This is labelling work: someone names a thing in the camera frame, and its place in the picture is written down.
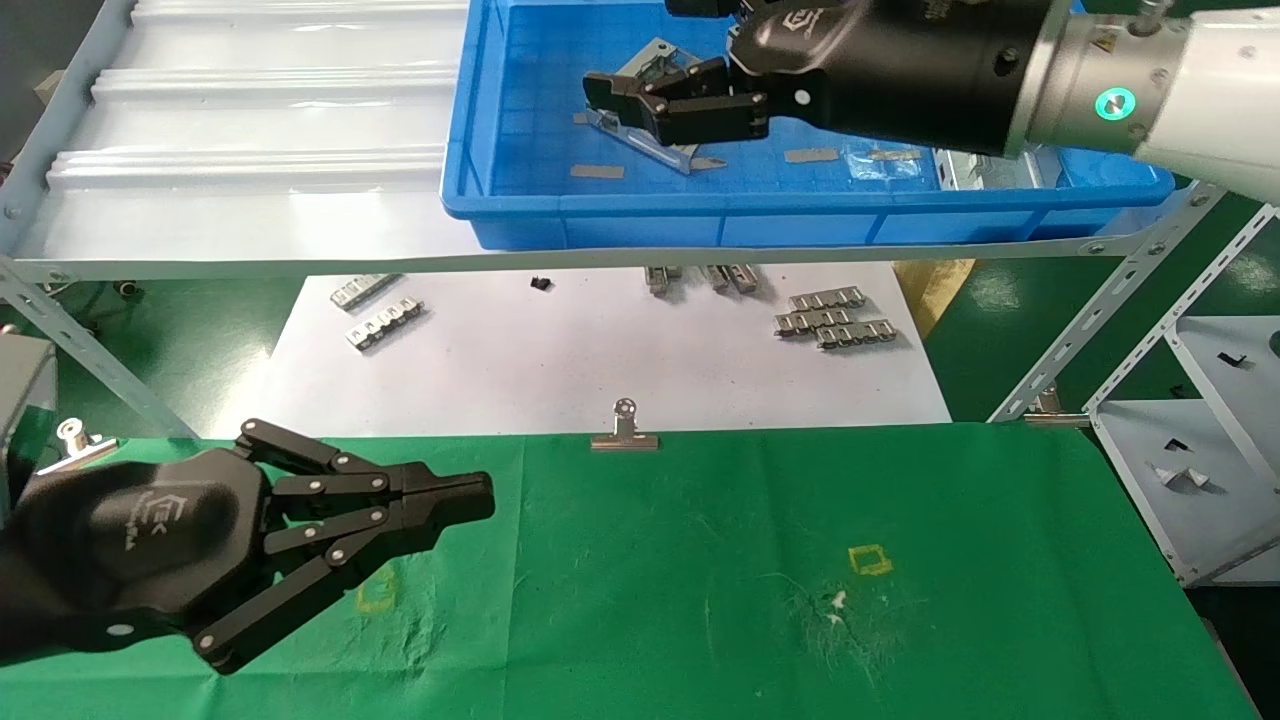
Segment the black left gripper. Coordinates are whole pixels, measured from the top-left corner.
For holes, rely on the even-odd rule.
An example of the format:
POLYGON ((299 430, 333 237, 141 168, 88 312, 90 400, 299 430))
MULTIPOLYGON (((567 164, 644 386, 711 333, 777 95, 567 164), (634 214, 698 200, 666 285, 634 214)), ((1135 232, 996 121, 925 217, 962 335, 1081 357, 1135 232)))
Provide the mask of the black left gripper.
POLYGON ((227 448, 37 478, 3 528, 3 664, 192 637, 271 579, 269 482, 227 448))

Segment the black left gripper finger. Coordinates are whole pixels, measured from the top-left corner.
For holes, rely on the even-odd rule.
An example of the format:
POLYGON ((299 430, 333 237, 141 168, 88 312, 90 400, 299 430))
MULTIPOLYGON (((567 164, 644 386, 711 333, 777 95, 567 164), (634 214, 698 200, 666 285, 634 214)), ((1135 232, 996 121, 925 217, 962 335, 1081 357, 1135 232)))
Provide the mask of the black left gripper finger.
POLYGON ((494 511, 492 497, 403 497, 329 518, 288 503, 262 541, 279 580, 196 632, 195 652, 216 673, 237 673, 392 559, 428 552, 447 528, 494 511))
POLYGON ((284 507, 387 506, 453 489, 492 495, 485 471, 442 477, 422 461, 380 465, 261 419, 241 427, 238 455, 285 473, 271 492, 284 507))

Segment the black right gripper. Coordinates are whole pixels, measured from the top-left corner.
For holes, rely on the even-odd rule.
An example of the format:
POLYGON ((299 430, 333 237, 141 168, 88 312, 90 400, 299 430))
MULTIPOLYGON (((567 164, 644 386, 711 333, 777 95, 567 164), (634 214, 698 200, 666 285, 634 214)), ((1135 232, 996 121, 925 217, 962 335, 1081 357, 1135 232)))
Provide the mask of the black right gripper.
POLYGON ((772 114, 841 135, 1001 155, 1051 5, 777 1, 751 14, 750 1, 666 0, 666 10, 744 20, 732 63, 718 56, 650 79, 582 78, 589 108, 660 145, 765 138, 772 114))

